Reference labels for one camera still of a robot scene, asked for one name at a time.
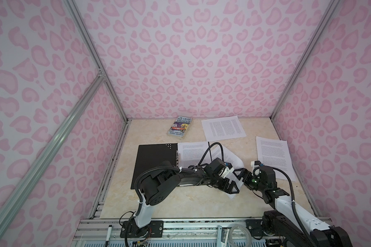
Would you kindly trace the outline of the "black A4 clip folder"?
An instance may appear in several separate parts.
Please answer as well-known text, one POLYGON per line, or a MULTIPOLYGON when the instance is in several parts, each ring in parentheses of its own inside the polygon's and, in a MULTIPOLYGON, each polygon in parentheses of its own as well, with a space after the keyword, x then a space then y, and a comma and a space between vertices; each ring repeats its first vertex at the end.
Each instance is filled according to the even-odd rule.
MULTIPOLYGON (((138 148, 133 179, 130 188, 135 188, 136 178, 139 175, 149 169, 161 166, 162 163, 165 161, 168 161, 172 166, 177 167, 177 144, 178 143, 140 145, 138 148)), ((206 164, 210 163, 211 161, 211 155, 206 154, 204 158, 201 158, 199 163, 206 164)))

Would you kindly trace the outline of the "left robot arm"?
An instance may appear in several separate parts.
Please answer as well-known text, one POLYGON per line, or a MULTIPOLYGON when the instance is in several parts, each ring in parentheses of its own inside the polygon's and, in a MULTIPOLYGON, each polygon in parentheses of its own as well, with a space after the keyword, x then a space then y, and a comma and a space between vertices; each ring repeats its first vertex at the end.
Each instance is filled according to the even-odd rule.
POLYGON ((210 186, 229 195, 240 192, 229 175, 234 172, 230 163, 220 158, 188 168, 175 167, 169 161, 143 172, 136 178, 134 189, 139 198, 137 211, 123 223, 123 238, 151 236, 154 227, 151 219, 155 206, 166 199, 179 186, 210 186))

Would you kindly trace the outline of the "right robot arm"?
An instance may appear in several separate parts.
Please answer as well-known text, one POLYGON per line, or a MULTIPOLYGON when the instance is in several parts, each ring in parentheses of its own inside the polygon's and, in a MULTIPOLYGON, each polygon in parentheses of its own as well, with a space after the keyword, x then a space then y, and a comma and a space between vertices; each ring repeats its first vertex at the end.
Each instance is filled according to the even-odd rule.
POLYGON ((348 233, 332 226, 298 205, 289 175, 279 168, 261 165, 249 171, 234 171, 236 177, 252 191, 261 192, 271 211, 264 212, 261 230, 284 237, 295 247, 351 247, 348 233))

